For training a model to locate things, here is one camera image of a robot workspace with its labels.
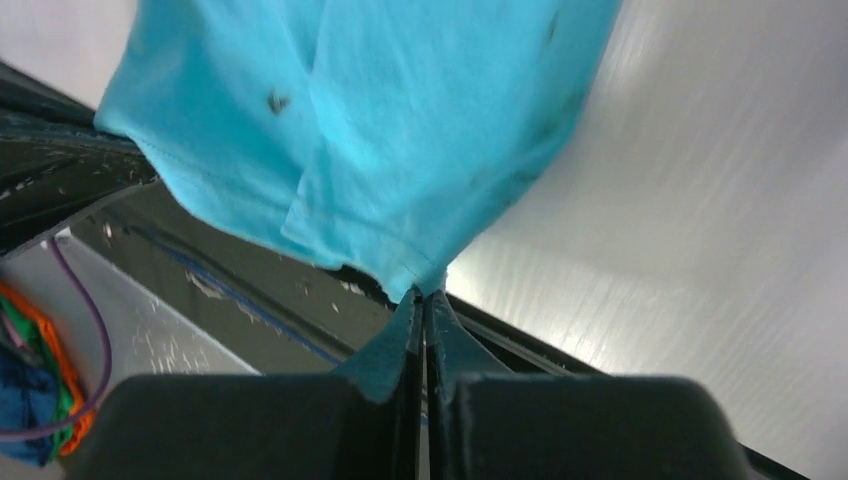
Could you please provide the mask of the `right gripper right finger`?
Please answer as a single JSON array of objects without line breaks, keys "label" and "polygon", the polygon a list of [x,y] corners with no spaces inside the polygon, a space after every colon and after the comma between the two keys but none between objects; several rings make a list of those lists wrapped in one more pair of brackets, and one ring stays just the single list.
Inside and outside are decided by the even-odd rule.
[{"label": "right gripper right finger", "polygon": [[716,401],[676,377],[517,373],[423,305],[435,479],[746,479]]}]

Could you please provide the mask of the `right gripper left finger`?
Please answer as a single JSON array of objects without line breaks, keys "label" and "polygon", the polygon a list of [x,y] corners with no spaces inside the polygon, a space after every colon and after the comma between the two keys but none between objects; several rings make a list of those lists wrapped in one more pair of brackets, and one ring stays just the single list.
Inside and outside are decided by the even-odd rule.
[{"label": "right gripper left finger", "polygon": [[327,373],[140,375],[107,397],[70,479],[413,479],[422,297]]}]

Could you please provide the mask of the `turquoise t-shirt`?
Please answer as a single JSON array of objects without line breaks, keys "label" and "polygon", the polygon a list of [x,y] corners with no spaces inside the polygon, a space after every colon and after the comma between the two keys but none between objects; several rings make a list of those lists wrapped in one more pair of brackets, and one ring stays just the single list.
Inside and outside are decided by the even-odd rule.
[{"label": "turquoise t-shirt", "polygon": [[569,141],[616,1],[141,1],[96,127],[192,215],[398,301]]}]

